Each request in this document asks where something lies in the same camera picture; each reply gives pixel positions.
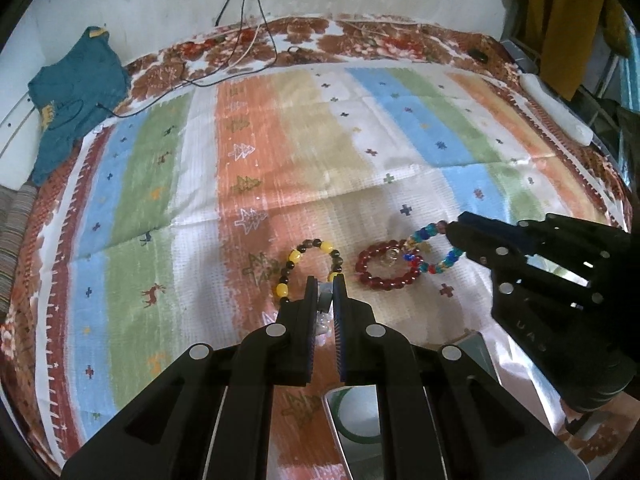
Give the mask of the silver metal tray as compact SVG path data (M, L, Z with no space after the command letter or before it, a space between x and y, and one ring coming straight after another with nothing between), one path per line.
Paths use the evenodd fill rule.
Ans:
M335 388L324 395L323 403L347 478L383 479L375 386Z

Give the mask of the brown striped folded fabric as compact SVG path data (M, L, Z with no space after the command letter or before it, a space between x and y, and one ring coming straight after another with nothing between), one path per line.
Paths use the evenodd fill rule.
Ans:
M18 254L37 193L30 182L17 191L1 187L1 321L9 312Z

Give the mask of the striped colourful cloth mat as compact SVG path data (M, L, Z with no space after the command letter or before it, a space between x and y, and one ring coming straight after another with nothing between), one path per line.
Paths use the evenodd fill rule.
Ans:
M602 220L566 153L503 84L436 65L275 70L194 89L88 134L40 233L37 400L62 465L186 348L276 318L277 275L308 238L352 295L415 344L483 334L500 382L548 428L563 412L492 322L461 259L383 292L363 249L462 211Z

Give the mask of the small black object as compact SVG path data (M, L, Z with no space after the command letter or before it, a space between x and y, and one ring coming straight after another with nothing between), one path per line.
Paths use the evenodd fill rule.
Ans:
M468 51L468 55L475 60L476 62L482 63L482 64L487 64L488 63L488 55L478 49L470 49Z

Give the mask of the mustard yellow hanging cloth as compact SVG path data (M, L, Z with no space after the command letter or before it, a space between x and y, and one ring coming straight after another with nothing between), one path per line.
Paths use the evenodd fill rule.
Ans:
M631 54L618 0L516 1L524 4L520 40L538 55L542 82L563 99L573 99L582 84L598 32L615 54Z

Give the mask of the teal knitted garment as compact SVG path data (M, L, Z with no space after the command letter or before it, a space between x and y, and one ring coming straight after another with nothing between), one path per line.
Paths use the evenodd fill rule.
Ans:
M29 99L42 123L29 180L43 185L75 143L126 99L129 86L130 76L103 27L87 27L62 60L44 66L28 83Z

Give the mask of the green jade bangle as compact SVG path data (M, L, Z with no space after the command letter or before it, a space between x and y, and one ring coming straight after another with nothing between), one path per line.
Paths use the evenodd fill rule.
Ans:
M373 386L336 390L330 410L336 430L350 442L362 445L382 442L378 396Z

